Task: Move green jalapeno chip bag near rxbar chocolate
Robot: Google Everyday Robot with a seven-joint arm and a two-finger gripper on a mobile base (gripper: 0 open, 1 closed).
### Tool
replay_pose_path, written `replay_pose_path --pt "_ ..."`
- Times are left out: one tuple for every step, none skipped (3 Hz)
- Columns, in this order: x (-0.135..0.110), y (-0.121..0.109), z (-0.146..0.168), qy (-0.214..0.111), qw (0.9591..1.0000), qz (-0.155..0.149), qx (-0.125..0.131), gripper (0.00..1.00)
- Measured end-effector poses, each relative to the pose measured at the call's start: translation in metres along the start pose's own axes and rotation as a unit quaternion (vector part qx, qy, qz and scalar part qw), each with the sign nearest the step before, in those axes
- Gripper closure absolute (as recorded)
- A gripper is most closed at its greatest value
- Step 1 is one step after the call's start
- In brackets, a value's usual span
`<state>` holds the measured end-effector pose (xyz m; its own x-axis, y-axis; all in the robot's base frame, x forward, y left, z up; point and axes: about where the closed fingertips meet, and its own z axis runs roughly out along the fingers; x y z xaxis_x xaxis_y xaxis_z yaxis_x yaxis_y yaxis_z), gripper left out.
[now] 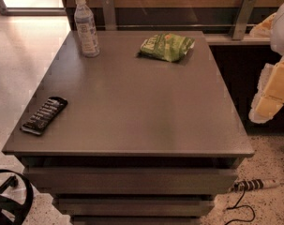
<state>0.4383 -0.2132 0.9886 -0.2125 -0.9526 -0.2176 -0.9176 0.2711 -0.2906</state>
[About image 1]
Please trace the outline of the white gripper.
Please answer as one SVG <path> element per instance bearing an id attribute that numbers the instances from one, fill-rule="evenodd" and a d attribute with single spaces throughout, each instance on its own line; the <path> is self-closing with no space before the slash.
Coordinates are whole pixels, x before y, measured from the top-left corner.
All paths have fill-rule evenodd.
<path id="1" fill-rule="evenodd" d="M 284 3 L 249 32 L 254 38 L 269 38 L 271 49 L 284 56 Z M 266 64 L 262 69 L 248 118 L 264 124 L 284 106 L 284 57 L 275 65 Z"/>

